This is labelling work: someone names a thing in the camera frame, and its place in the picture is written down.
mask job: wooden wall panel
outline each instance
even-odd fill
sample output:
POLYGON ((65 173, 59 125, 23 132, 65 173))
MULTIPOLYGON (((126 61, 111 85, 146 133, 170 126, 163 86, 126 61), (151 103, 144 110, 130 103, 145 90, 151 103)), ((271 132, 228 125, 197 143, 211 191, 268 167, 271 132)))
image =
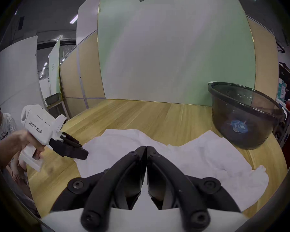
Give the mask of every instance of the wooden wall panel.
POLYGON ((104 101, 104 99, 87 99, 87 103, 90 108, 94 107, 95 105, 99 104, 102 101, 104 101))
POLYGON ((86 97, 105 97, 98 53, 97 32, 93 33, 81 44, 79 49, 79 67, 86 97))
POLYGON ((83 98, 76 62, 77 48, 69 54, 60 66, 61 82, 65 97, 83 98))
POLYGON ((273 34, 258 23, 248 19, 255 44, 255 89, 276 99, 279 79, 278 51, 273 34))
POLYGON ((71 117, 74 117, 86 110, 84 99, 66 98, 66 102, 68 104, 71 117))

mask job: black plastic basket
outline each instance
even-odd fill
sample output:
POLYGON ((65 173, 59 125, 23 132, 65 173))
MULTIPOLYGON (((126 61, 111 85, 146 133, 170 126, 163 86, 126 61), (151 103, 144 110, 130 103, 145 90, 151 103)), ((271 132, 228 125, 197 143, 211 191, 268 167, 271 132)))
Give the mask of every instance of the black plastic basket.
POLYGON ((243 149, 255 149, 284 119, 284 112, 269 96, 234 83, 208 84, 212 118, 217 130, 243 149))

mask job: screw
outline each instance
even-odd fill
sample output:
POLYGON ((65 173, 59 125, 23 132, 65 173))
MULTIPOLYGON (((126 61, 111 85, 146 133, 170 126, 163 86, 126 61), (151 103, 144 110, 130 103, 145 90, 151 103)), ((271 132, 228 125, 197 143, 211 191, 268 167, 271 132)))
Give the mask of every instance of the screw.
POLYGON ((77 181, 74 181, 73 182, 73 185, 72 185, 75 189, 80 189, 84 186, 84 183, 83 181, 80 181, 80 180, 77 180, 77 181))
POLYGON ((209 224, 209 215, 204 211, 197 211, 190 218, 191 225, 196 228, 205 228, 209 224))
POLYGON ((100 215, 93 211, 88 211, 85 215, 85 219, 87 222, 90 222, 90 224, 94 227, 98 227, 100 225, 100 215))
POLYGON ((211 180, 209 180, 209 181, 206 181, 206 182, 204 183, 204 186, 205 186, 206 188, 208 188, 208 189, 213 189, 213 188, 216 187, 216 183, 213 182, 213 181, 211 181, 211 180))

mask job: man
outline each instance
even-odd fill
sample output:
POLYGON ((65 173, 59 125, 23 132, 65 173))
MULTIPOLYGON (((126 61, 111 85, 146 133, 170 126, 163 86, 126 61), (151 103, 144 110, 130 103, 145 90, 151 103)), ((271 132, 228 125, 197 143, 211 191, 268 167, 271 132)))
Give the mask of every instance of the man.
POLYGON ((13 190, 20 201, 38 218, 40 215, 35 207, 32 198, 24 195, 19 189, 15 181, 6 170, 6 166, 11 161, 12 157, 25 148, 26 145, 32 144, 37 149, 37 156, 44 150, 45 145, 41 145, 29 132, 26 130, 15 131, 9 134, 4 139, 0 140, 0 169, 9 187, 13 190))
MULTIPOLYGON (((16 123, 15 120, 12 118, 11 114, 2 113, 0 107, 0 140, 4 139, 8 135, 11 135, 12 132, 16 131, 16 123)), ((10 165, 6 166, 6 169, 11 174, 13 180, 16 183, 20 183, 20 176, 19 176, 19 168, 18 168, 18 157, 19 153, 17 152, 13 157, 10 165)))

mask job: white wall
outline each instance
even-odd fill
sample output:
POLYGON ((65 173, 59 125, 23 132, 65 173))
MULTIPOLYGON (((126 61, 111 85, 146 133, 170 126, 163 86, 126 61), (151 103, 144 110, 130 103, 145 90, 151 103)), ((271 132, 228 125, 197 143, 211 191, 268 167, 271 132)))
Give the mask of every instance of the white wall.
POLYGON ((0 52, 0 106, 10 113, 18 128, 26 105, 45 107, 36 66, 37 36, 19 41, 0 52))
POLYGON ((48 78, 40 79, 39 82, 40 82, 40 87, 41 87, 43 98, 46 99, 47 97, 51 95, 48 78))
POLYGON ((98 9, 100 0, 86 0, 78 9, 76 44, 98 29, 98 9))

